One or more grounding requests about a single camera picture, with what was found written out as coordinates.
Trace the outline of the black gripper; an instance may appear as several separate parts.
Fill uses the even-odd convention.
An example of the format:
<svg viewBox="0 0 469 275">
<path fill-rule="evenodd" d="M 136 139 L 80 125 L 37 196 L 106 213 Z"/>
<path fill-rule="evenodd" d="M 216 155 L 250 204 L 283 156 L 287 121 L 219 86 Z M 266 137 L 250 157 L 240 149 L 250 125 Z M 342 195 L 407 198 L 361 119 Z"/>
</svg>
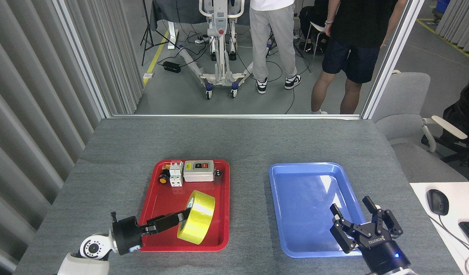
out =
<svg viewBox="0 0 469 275">
<path fill-rule="evenodd" d="M 365 196 L 362 202 L 372 214 L 371 223 L 374 223 L 374 233 L 381 236 L 373 236 L 368 226 L 351 223 L 343 218 L 336 203 L 330 206 L 334 215 L 330 233 L 348 254 L 359 245 L 362 256 L 367 266 L 373 273 L 383 275 L 398 268 L 407 268 L 411 263 L 402 252 L 398 244 L 393 240 L 403 234 L 403 230 L 394 217 L 391 210 L 382 210 L 374 204 L 369 196 Z"/>
<path fill-rule="evenodd" d="M 149 219 L 143 226 L 138 225 L 136 216 L 117 221 L 113 218 L 112 233 L 119 255 L 128 254 L 142 248 L 142 236 L 155 235 L 177 226 L 185 221 L 190 211 L 179 211 L 173 214 L 160 215 Z"/>
</svg>

